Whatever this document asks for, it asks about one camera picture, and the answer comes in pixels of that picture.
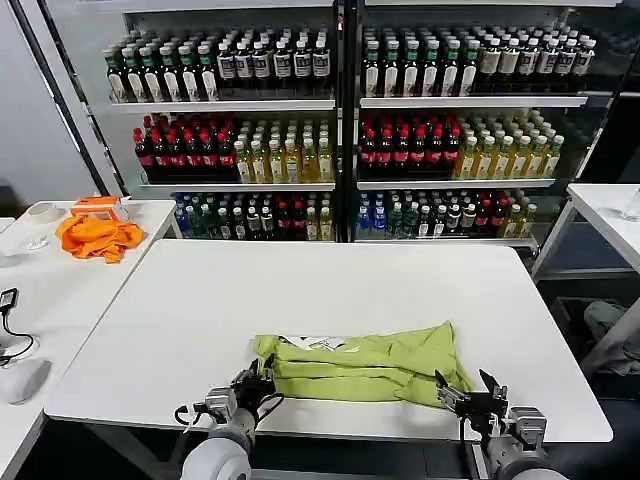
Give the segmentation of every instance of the black cable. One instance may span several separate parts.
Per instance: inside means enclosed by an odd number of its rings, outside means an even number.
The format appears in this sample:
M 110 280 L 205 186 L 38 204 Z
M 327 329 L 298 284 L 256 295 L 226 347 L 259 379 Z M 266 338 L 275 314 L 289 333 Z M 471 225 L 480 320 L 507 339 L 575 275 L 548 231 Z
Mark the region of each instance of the black cable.
M 27 352 L 34 343 L 33 337 L 31 335 L 29 335 L 28 333 L 15 333 L 12 332 L 11 329 L 9 328 L 9 324 L 8 324 L 8 317 L 9 317 L 9 312 L 8 311 L 4 311 L 2 312 L 2 327 L 4 328 L 5 332 L 7 332 L 9 335 L 13 336 L 13 337 L 26 337 L 29 339 L 29 345 L 26 346 L 26 348 L 24 348 L 21 352 L 19 353 L 15 353 L 13 355 L 2 355 L 0 356 L 0 367 L 4 367 L 7 363 L 9 363 L 11 360 L 13 360 L 14 358 L 22 355 L 23 353 Z

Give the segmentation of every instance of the drink label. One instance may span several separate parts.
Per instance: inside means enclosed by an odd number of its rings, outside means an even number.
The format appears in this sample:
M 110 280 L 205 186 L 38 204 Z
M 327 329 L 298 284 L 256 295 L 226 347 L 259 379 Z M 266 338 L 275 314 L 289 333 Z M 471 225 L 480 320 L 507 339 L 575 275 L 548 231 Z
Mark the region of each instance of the drink label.
M 438 163 L 440 161 L 440 158 L 442 157 L 442 152 L 429 152 L 427 151 L 426 155 L 425 155 L 427 162 L 429 163 Z
M 308 77 L 311 75 L 311 54 L 310 53 L 296 53 L 293 55 L 293 67 L 296 72 L 296 77 Z
M 422 96 L 430 97 L 433 94 L 433 86 L 436 83 L 436 67 L 427 67 L 424 69 L 424 77 L 422 79 Z
M 282 183 L 282 165 L 280 160 L 271 162 L 271 173 L 273 174 L 274 183 Z
M 291 55 L 274 55 L 273 64 L 278 78 L 289 78 L 291 76 Z
M 480 64 L 480 72 L 490 75 L 498 70 L 498 62 L 500 61 L 500 52 L 485 50 L 482 55 L 482 63 Z
M 375 97 L 378 90 L 378 67 L 367 68 L 365 90 L 367 97 Z
M 576 52 L 562 52 L 558 57 L 558 61 L 555 66 L 555 73 L 558 75 L 568 75 L 573 67 L 573 62 L 576 60 Z
M 289 183 L 298 183 L 298 166 L 295 163 L 287 163 L 287 177 Z
M 229 167 L 234 164 L 233 155 L 220 155 L 219 158 L 220 163 L 225 167 Z
M 169 89 L 169 96 L 172 102 L 180 101 L 180 88 L 178 87 L 178 80 L 173 72 L 165 72 L 164 81 L 167 82 L 167 88 Z
M 453 94 L 453 85 L 456 83 L 456 75 L 458 74 L 457 67 L 447 67 L 444 70 L 444 77 L 442 79 L 442 96 L 450 97 Z
M 156 162 L 161 167 L 168 167 L 171 165 L 171 157 L 169 155 L 158 155 L 156 157 Z
M 318 227 L 312 224 L 307 224 L 307 239 L 308 240 L 318 239 Z
M 154 102 L 164 101 L 164 98 L 162 98 L 162 90 L 160 90 L 160 82 L 158 82 L 158 77 L 156 77 L 156 74 L 145 73 L 144 79 L 147 81 L 147 85 L 149 86 L 149 91 L 151 92 L 153 101 Z
M 402 89 L 402 96 L 413 97 L 413 93 L 416 88 L 417 78 L 418 78 L 417 67 L 409 67 L 404 71 L 404 87 Z
M 573 62 L 573 69 L 571 70 L 571 73 L 578 76 L 586 75 L 594 57 L 595 54 L 591 50 L 589 52 L 578 52 L 578 55 L 576 55 L 576 59 Z
M 224 80 L 236 77 L 236 64 L 233 57 L 218 57 L 218 71 Z
M 414 163 L 420 163 L 424 160 L 424 152 L 411 152 L 409 158 Z
M 384 96 L 393 97 L 396 90 L 396 82 L 398 81 L 398 69 L 389 67 L 384 72 Z
M 553 72 L 553 67 L 558 59 L 558 52 L 547 52 L 546 50 L 540 55 L 540 61 L 536 67 L 536 72 L 548 75 Z
M 109 83 L 111 84 L 111 90 L 113 91 L 113 101 L 116 103 L 126 103 L 127 91 L 124 89 L 122 79 L 115 73 L 112 73 L 109 75 Z
M 558 160 L 560 160 L 560 157 L 549 157 L 547 159 L 547 164 L 544 166 L 544 171 L 542 172 L 542 178 L 551 178 L 553 171 L 556 169 L 556 165 L 558 165 Z
M 391 152 L 377 152 L 376 160 L 380 163 L 389 163 L 391 161 Z
M 329 158 L 320 158 L 320 181 L 321 182 L 330 182 L 331 181 L 331 159 Z
M 140 76 L 137 73 L 130 73 L 127 75 L 129 79 L 129 83 L 131 84 L 131 89 L 133 90 L 133 94 L 136 97 L 136 100 L 140 103 L 148 102 L 147 94 L 144 91 L 144 87 L 142 86 L 142 80 L 140 80 Z
M 217 155 L 204 155 L 202 157 L 202 162 L 205 165 L 208 165 L 210 167 L 215 166 L 218 163 L 218 156 Z
M 526 160 L 526 157 L 516 157 L 516 160 L 513 162 L 513 168 L 511 169 L 509 178 L 520 178 L 522 175 L 522 167 L 524 167 L 524 162 Z
M 268 78 L 271 76 L 271 64 L 269 63 L 269 55 L 254 55 L 253 71 L 258 78 Z
M 153 165 L 152 155 L 143 155 L 142 157 L 138 157 L 138 160 L 140 160 L 140 165 L 143 167 L 151 167 Z
M 240 181 L 242 183 L 249 183 L 251 181 L 249 165 L 247 165 L 247 162 L 238 162 L 238 172 L 240 173 Z
M 476 67 L 469 65 L 465 67 L 462 72 L 462 80 L 460 81 L 460 97 L 467 97 L 471 93 L 471 86 L 473 85 L 473 79 L 476 76 Z
M 218 99 L 218 87 L 216 85 L 216 77 L 213 72 L 202 72 L 202 83 L 207 91 L 207 98 L 210 102 Z
M 174 167 L 184 167 L 187 164 L 187 156 L 186 155 L 173 155 L 171 157 L 171 165 Z
M 433 238 L 438 238 L 444 232 L 444 223 L 436 223 L 433 227 Z
M 331 71 L 331 62 L 329 61 L 329 52 L 313 54 L 313 74 L 316 77 L 328 77 Z
M 222 233 L 223 240 L 231 239 L 231 229 L 227 225 L 222 225 L 220 227 L 220 233 Z
M 516 69 L 519 56 L 520 52 L 517 50 L 515 52 L 510 50 L 502 52 L 502 55 L 500 55 L 500 64 L 498 65 L 498 72 L 505 75 L 511 75 Z
M 256 183 L 265 183 L 264 165 L 262 162 L 253 162 L 253 171 L 256 174 Z

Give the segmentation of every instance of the table leg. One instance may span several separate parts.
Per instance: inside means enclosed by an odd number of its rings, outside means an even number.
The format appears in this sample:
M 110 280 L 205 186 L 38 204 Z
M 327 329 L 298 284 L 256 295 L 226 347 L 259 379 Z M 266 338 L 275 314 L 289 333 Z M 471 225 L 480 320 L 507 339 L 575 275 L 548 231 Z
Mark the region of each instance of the table leg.
M 178 472 L 171 472 L 163 462 L 145 447 L 125 427 L 111 427 L 95 423 L 83 424 L 103 442 L 138 467 L 151 480 L 175 480 Z
M 564 209 L 562 209 L 562 213 L 560 213 L 560 216 L 558 217 L 556 224 L 553 226 L 551 233 L 547 237 L 547 240 L 544 242 L 544 247 L 542 247 L 540 255 L 538 255 L 538 258 L 536 258 L 536 261 L 531 268 L 531 278 L 534 282 L 538 282 L 545 263 L 558 250 L 560 242 L 569 230 L 576 213 L 578 213 L 578 211 L 573 205 L 573 201 L 569 199 L 567 204 L 564 206 Z
M 588 377 L 607 361 L 607 354 L 616 345 L 620 345 L 630 335 L 640 329 L 640 299 L 636 300 L 627 312 L 620 317 L 607 334 L 591 349 L 580 363 L 582 372 Z

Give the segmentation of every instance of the white mouse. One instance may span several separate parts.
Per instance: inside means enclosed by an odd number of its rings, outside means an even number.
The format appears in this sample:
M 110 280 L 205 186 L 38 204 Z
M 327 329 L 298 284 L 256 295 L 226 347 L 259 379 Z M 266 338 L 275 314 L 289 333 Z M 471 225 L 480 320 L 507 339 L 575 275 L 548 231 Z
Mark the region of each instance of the white mouse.
M 0 369 L 0 400 L 19 403 L 33 396 L 42 386 L 51 362 L 42 358 L 19 360 Z

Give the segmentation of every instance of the yellow bottle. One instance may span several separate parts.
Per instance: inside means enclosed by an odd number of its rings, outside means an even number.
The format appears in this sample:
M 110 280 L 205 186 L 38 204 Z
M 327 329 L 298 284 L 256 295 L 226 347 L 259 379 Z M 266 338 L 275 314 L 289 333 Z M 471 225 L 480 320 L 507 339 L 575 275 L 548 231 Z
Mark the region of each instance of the yellow bottle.
M 527 161 L 524 162 L 522 167 L 522 178 L 537 178 L 538 169 L 542 163 L 542 159 L 545 156 L 545 146 L 547 144 L 547 137 L 539 135 L 536 137 L 533 143 L 533 148 L 527 157 Z
M 467 137 L 467 143 L 462 155 L 458 155 L 458 161 L 454 167 L 454 178 L 468 180 L 471 177 L 471 168 L 475 160 L 475 150 L 478 139 L 473 135 Z
M 507 164 L 509 163 L 509 151 L 511 150 L 511 145 L 513 145 L 513 137 L 510 137 L 509 135 L 504 136 L 498 151 L 495 152 L 491 158 L 491 165 L 489 165 L 489 178 L 494 180 L 504 179 L 504 172 L 506 171 Z
M 296 153 L 295 147 L 295 142 L 290 138 L 287 138 L 286 142 L 284 142 L 284 163 L 288 183 L 301 183 L 301 160 L 300 155 Z
M 482 150 L 476 153 L 473 167 L 471 167 L 471 178 L 475 178 L 476 180 L 485 180 L 487 178 L 489 165 L 491 164 L 491 153 L 495 143 L 496 140 L 491 135 L 487 135 L 484 138 Z
M 531 138 L 527 135 L 520 137 L 516 151 L 509 157 L 507 169 L 504 172 L 507 178 L 522 178 L 522 169 L 527 158 L 529 157 L 529 144 Z
M 520 220 L 520 205 L 514 203 L 509 210 L 509 217 L 502 222 L 500 230 L 498 230 L 498 237 L 501 238 L 514 238 L 518 221 Z
M 269 159 L 273 183 L 287 183 L 286 170 L 282 168 L 282 154 L 280 152 L 280 143 L 277 140 L 269 142 L 271 150 L 271 158 Z
M 553 172 L 560 160 L 560 149 L 564 143 L 564 137 L 562 135 L 556 135 L 551 142 L 551 150 L 544 158 L 540 169 L 538 170 L 538 176 L 540 178 L 552 178 Z
M 318 167 L 320 168 L 320 181 L 323 183 L 333 181 L 333 165 L 331 161 L 331 150 L 329 149 L 329 139 L 320 137 L 318 141 Z

